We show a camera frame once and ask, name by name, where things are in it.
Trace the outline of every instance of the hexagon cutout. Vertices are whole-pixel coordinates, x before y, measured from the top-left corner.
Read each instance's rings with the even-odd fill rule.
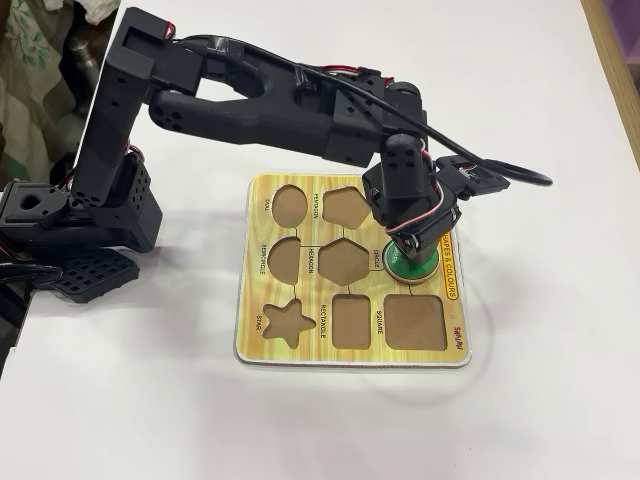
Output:
[[[369,252],[346,238],[325,245],[318,251],[318,273],[342,287],[367,276]]]

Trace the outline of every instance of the black cable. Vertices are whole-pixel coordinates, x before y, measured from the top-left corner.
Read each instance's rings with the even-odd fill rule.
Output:
[[[207,54],[219,56],[220,52],[216,52],[215,50],[209,49],[208,47],[208,41],[210,37],[211,35],[193,35],[190,37],[186,37],[184,40],[176,40],[176,43],[186,48],[191,48],[194,50],[202,51],[204,49],[207,52]],[[207,41],[207,45],[194,43],[193,40],[196,40],[196,41],[205,40]],[[353,93],[354,95],[364,98],[365,100],[369,100],[373,105],[376,105],[377,107],[381,108],[385,112],[395,115],[396,117],[403,119],[404,121],[410,123],[414,127],[425,132],[427,136],[429,136],[430,138],[432,138],[442,146],[448,148],[452,152],[457,153],[458,155],[463,157],[465,160],[467,160],[468,162],[474,165],[478,165],[479,167],[485,168],[487,170],[491,170],[492,172],[497,173],[498,175],[502,175],[504,177],[510,178],[511,180],[516,180],[519,182],[530,183],[532,185],[540,185],[540,186],[550,186],[553,184],[553,180],[551,180],[551,178],[541,173],[528,170],[518,165],[512,165],[510,163],[500,162],[498,160],[487,160],[487,159],[480,158],[474,153],[464,148],[463,146],[454,142],[444,134],[440,133],[435,128],[412,117],[411,115],[404,113],[402,110],[395,107],[394,105],[391,105],[389,102],[386,102],[385,100],[377,97],[376,95],[369,93],[363,88],[351,82],[343,80],[338,76],[324,73],[321,70],[319,70],[318,67],[311,67],[309,65],[294,63],[291,60],[287,60],[286,58],[280,57],[279,55],[276,55],[267,50],[264,50],[263,48],[256,47],[255,45],[251,45],[250,43],[246,43],[241,40],[233,40],[233,39],[229,39],[229,40],[242,44],[247,50],[253,51],[253,53],[257,53],[260,56],[266,57],[272,61],[286,64],[294,69],[300,68],[303,72],[305,72],[310,77],[319,78],[329,83],[333,83],[335,85],[338,85],[342,89]]]

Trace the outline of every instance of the white surface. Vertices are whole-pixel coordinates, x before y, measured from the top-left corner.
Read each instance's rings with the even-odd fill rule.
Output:
[[[461,205],[467,367],[251,368],[233,355],[249,181],[355,169],[143,110],[158,248],[90,305],[36,297],[0,383],[2,478],[638,478],[640,177],[578,0],[152,9],[180,36],[412,81],[436,128],[556,183]]]

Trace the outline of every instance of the square cutout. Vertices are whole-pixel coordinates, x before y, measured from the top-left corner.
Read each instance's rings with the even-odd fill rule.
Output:
[[[394,350],[445,350],[442,300],[434,295],[387,295],[385,340]]]

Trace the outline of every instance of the wooden puzzle board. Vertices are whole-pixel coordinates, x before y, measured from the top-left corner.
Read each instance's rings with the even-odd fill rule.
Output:
[[[342,218],[349,211],[358,212],[355,221],[353,215]],[[351,229],[323,217],[351,227],[364,219]],[[466,364],[470,349],[454,232],[440,240],[438,268],[420,285],[402,284],[386,272],[382,255],[389,241],[368,210],[359,176],[255,177],[236,331],[239,358],[283,365]],[[276,265],[283,258],[288,260]],[[280,338],[289,320],[301,332]]]

